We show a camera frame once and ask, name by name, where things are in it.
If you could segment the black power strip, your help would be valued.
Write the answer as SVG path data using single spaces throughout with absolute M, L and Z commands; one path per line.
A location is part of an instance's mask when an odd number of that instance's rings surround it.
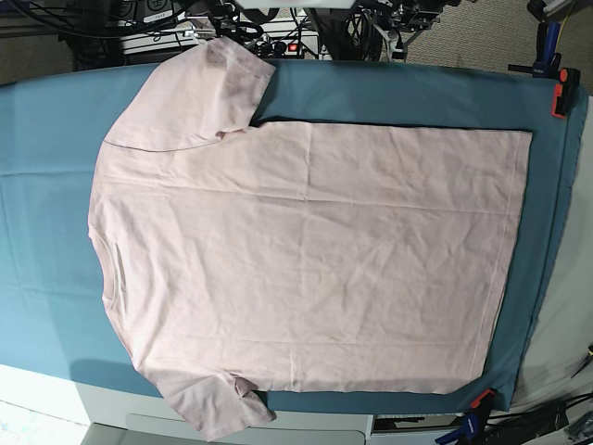
M 301 40 L 288 42 L 257 41 L 250 43 L 246 48 L 259 58 L 263 59 L 318 59 L 319 55 Z

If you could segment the blue black clamp top right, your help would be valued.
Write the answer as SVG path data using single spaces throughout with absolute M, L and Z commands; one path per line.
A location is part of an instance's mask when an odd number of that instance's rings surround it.
M 536 60 L 531 66 L 509 64 L 508 70 L 534 78 L 560 79 L 561 54 L 556 51 L 561 24 L 541 22 L 537 28 Z

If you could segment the white cabinet under table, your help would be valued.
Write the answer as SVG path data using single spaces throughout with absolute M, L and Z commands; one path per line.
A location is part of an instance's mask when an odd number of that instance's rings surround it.
M 189 423 L 156 397 L 78 383 L 89 419 L 137 433 L 202 442 Z M 370 417 L 362 414 L 278 412 L 274 421 L 220 439 L 220 444 L 363 444 Z

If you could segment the orange black clamp top right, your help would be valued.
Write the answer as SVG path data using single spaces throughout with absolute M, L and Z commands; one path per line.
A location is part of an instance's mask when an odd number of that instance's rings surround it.
M 574 104 L 580 85 L 581 71 L 564 68 L 559 71 L 558 82 L 555 84 L 551 115 L 565 119 Z

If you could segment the orange blue clamp bottom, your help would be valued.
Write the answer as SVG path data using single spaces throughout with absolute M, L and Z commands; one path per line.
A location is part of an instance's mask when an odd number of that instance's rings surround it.
M 461 420 L 461 425 L 454 431 L 435 439 L 436 444 L 474 444 L 485 433 L 486 423 L 492 412 L 494 399 L 498 392 L 487 389 L 470 404 L 470 411 Z

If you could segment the pink T-shirt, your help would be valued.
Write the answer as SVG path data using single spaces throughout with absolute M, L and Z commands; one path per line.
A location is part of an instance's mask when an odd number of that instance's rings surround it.
M 251 119 L 274 68 L 219 38 L 159 65 L 89 205 L 134 369 L 205 440 L 262 391 L 448 394 L 484 370 L 532 136 Z

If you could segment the teal table cloth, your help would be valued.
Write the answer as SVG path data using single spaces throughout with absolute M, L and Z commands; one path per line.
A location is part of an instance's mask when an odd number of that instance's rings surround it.
M 530 131 L 532 163 L 508 294 L 483 376 L 447 396 L 271 392 L 278 411 L 439 413 L 465 409 L 485 388 L 497 407 L 515 394 L 528 351 L 567 371 L 592 338 L 585 245 L 592 192 L 584 141 L 592 114 L 581 93 L 552 116 L 550 81 L 407 64 L 279 60 L 255 114 L 278 120 Z M 111 124 L 151 73 L 148 65 L 91 70 L 1 89 L 1 362 L 80 384 L 156 398 L 107 320 L 102 274 L 87 230 L 95 159 Z

